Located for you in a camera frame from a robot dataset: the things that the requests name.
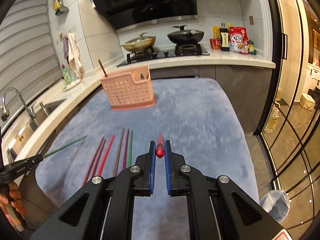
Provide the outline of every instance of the blue gripper pad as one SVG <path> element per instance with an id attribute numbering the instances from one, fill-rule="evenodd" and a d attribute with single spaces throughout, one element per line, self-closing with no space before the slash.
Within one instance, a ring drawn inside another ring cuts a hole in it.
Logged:
<path id="1" fill-rule="evenodd" d="M 164 142 L 164 161 L 165 161 L 165 176 L 167 180 L 167 191 L 168 195 L 171 195 L 171 172 L 170 172 L 170 163 L 169 163 L 169 153 L 167 142 Z"/>
<path id="2" fill-rule="evenodd" d="M 150 168 L 150 194 L 153 194 L 153 189 L 155 187 L 155 172 L 156 172 L 156 143 L 153 144 L 153 152 L 151 159 Z"/>

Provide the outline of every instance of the stove burner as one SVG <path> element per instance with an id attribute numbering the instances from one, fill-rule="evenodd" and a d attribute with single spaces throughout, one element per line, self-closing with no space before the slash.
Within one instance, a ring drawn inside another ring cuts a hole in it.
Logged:
<path id="1" fill-rule="evenodd" d="M 199 43 L 176 45 L 174 52 L 176 56 L 202 55 L 202 49 Z"/>
<path id="2" fill-rule="evenodd" d="M 135 62 L 140 62 L 140 61 L 145 61 L 150 59 L 156 59 L 157 55 L 158 54 L 155 52 L 153 47 L 151 47 L 149 49 L 139 50 L 134 53 L 128 53 L 127 61 L 128 63 L 135 63 Z"/>

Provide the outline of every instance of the black pan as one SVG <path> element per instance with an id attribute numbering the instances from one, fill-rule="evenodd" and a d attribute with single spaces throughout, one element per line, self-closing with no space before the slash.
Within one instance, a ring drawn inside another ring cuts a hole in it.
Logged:
<path id="1" fill-rule="evenodd" d="M 185 45 L 197 44 L 203 39 L 204 32 L 197 30 L 185 30 L 185 26 L 186 25 L 173 26 L 173 28 L 180 28 L 180 30 L 168 34 L 169 40 L 177 45 Z"/>

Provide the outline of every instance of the stainless steel sink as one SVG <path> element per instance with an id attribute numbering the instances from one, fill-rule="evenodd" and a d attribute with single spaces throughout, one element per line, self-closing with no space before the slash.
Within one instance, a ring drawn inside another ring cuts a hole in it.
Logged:
<path id="1" fill-rule="evenodd" d="M 34 120 L 29 119 L 25 123 L 17 134 L 12 135 L 12 140 L 7 149 L 8 158 L 12 161 L 19 155 L 20 151 L 38 129 L 38 127 L 44 122 L 45 119 L 59 106 L 64 100 L 55 101 L 42 105 L 36 112 L 36 118 Z"/>

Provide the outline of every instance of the door handle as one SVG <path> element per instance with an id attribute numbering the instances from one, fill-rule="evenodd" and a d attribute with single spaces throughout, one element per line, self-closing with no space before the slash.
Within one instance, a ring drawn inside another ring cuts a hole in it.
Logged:
<path id="1" fill-rule="evenodd" d="M 282 59 L 287 60 L 288 57 L 288 35 L 282 33 Z"/>

